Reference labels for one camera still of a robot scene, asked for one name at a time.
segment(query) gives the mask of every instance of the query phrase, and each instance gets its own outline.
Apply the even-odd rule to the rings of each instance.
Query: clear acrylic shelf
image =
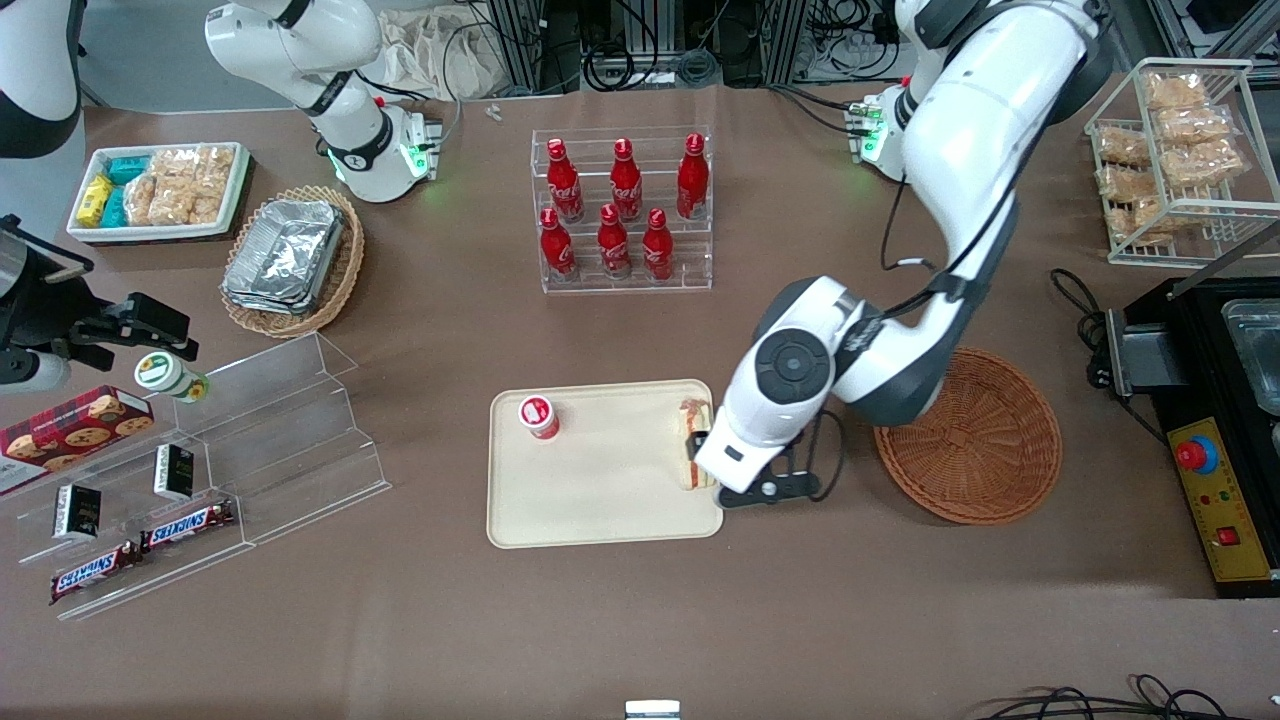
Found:
[[[710,169],[710,183],[707,188],[707,217],[701,220],[686,220],[676,214],[676,172],[685,156],[685,137],[699,132],[707,137],[707,167]],[[575,281],[559,283],[552,279],[547,259],[543,258],[538,238],[541,229],[538,213],[552,206],[550,190],[547,187],[547,141],[558,137],[564,141],[568,158],[577,168],[582,183],[582,199],[586,214],[582,220],[566,224],[573,242],[573,256],[577,260],[579,277]],[[595,233],[600,228],[600,206],[613,199],[609,186],[609,172],[613,169],[613,141],[620,137],[631,140],[636,165],[644,178],[644,213],[636,222],[627,223],[627,247],[631,255],[631,277],[614,281],[604,274],[600,247]],[[538,272],[541,277],[543,292],[548,295],[582,292],[687,292],[712,287],[712,218],[714,214],[716,167],[710,128],[707,126],[671,126],[650,128],[595,128],[535,131],[530,155],[534,195],[534,252],[538,256]],[[667,213],[667,228],[676,243],[675,268],[669,281],[655,283],[644,272],[644,251],[640,241],[644,237],[648,211],[662,208]]]
[[[209,373],[210,393],[197,404],[148,397],[152,430],[6,497],[5,510],[17,516],[19,562],[31,568],[29,597],[47,598],[54,575],[214,502],[230,502],[236,523],[161,546],[51,610],[60,620],[88,618],[389,489],[378,448],[356,425],[338,380],[355,368],[317,333],[291,340]],[[163,443],[196,455],[191,501],[151,492],[155,448]],[[102,491],[92,541],[50,538],[56,488],[68,483]]]

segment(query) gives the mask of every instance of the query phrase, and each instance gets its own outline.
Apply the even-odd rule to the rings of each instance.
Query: white container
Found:
[[[86,228],[76,222],[76,208],[79,208],[84,191],[88,190],[90,181],[99,173],[105,173],[108,164],[116,158],[136,158],[138,155],[154,155],[157,150],[178,149],[195,150],[201,145],[221,145],[236,149],[236,159],[232,160],[232,174],[227,178],[227,190],[223,191],[221,210],[218,211],[218,220],[201,223],[198,225],[142,225],[124,228]],[[138,145],[134,147],[104,147],[95,150],[88,159],[88,168],[81,181],[79,191],[76,193],[76,202],[72,204],[72,213],[67,218],[67,234],[83,242],[84,245],[134,245],[151,242],[183,242],[197,237],[221,234],[230,229],[236,218],[236,208],[239,205],[241,188],[244,187],[244,174],[248,172],[248,150],[239,142],[198,142],[189,145]]]
[[[151,392],[168,395],[179,402],[198,402],[209,393],[209,378],[187,368],[173,355],[157,350],[138,360],[133,380]]]

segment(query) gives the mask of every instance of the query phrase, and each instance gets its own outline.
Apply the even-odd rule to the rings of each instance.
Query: table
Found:
[[[1235,715],[1274,715],[1280,606],[1208,600],[1167,451],[1085,384],[1076,311],[1047,279],[1073,269],[1123,306],[1165,277],[1102,259],[1087,111],[1044,135],[964,340],[1021,368],[1057,413],[1066,457],[1039,511],[1001,528],[942,523],[892,484],[855,424],[822,505],[732,512],[704,541],[502,551],[484,529],[498,392],[694,377],[719,396],[787,282],[831,273],[886,306],[924,275],[877,265],[893,183],[764,91],[507,100],[500,124],[483,109],[467,106],[439,182],[357,204],[369,255],[326,331],[361,364],[344,382],[394,489],[84,623],[54,620],[40,578],[0,553],[6,719],[618,717],[625,700],[649,697],[684,701],[691,719],[959,719],[1037,685],[1128,698],[1125,675],[1142,671]],[[90,109],[88,120],[91,150],[243,142],[260,163],[250,206],[335,183],[297,111]],[[543,296],[531,131],[680,123],[717,136],[716,287]],[[940,250],[908,192],[891,255]],[[227,318],[225,254],[104,249],[90,281],[104,297],[141,290],[191,314],[197,366],[212,369],[271,343]],[[105,377],[77,369],[56,397],[5,398],[0,421],[104,379],[129,387],[140,356],[119,352]]]

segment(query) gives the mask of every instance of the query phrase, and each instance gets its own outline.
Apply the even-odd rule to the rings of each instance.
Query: wire rack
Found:
[[[1084,126],[1093,151],[1094,169],[1101,172],[1101,132],[1106,127],[1140,131],[1146,135],[1147,151],[1152,158],[1151,172],[1155,176],[1156,196],[1160,211],[1128,236],[1108,232],[1107,260],[1125,265],[1155,265],[1164,268],[1203,268],[1263,232],[1280,219],[1280,184],[1276,182],[1271,155],[1263,140],[1253,94],[1249,90],[1247,73],[1252,69],[1249,60],[1204,60],[1185,58],[1147,58],[1139,61],[1102,104],[1097,113]],[[1140,82],[1143,73],[1187,74],[1196,73],[1204,85],[1210,104],[1231,108],[1236,127],[1242,136],[1236,145],[1247,156],[1252,168],[1231,181],[1219,184],[1175,187],[1165,177],[1161,164],[1155,159],[1166,150],[1158,135],[1152,132],[1153,123],[1148,110],[1149,99]],[[1121,205],[1102,197],[1102,213],[1107,214]],[[1171,242],[1147,245],[1143,237],[1152,228],[1165,224],[1166,219],[1184,219],[1196,229],[1180,229],[1172,234]],[[1280,247],[1266,242],[1247,259],[1277,258]]]

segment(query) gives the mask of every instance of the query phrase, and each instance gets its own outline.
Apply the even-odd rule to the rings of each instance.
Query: teal package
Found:
[[[102,222],[97,227],[124,228],[128,225],[129,217],[124,214],[124,188],[116,187],[106,199],[106,206],[102,208]]]
[[[111,184],[124,184],[147,172],[147,165],[150,164],[151,158],[146,155],[116,158],[106,167],[106,179],[111,181]]]

